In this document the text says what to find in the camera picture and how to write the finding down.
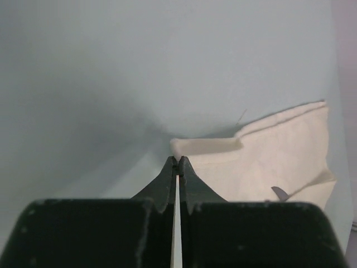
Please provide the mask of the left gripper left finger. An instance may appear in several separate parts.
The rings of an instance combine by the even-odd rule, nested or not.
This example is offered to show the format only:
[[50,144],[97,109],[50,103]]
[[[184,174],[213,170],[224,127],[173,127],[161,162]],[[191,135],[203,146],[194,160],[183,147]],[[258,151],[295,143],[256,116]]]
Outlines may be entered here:
[[6,267],[170,267],[177,161],[129,199],[40,199],[20,214]]

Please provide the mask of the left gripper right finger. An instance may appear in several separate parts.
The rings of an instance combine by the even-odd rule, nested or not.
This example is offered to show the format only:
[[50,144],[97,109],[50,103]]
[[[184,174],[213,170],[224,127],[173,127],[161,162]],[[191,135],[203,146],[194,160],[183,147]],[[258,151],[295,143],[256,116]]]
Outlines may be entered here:
[[332,226],[310,203],[227,202],[178,164],[184,267],[347,267]]

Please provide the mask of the white cloth napkin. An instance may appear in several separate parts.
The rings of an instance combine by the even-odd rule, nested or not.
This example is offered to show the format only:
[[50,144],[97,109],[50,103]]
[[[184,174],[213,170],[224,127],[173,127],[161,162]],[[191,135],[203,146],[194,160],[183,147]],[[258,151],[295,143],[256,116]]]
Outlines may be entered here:
[[173,139],[175,158],[227,202],[310,203],[323,212],[336,184],[326,157],[324,101],[259,119],[229,138]]

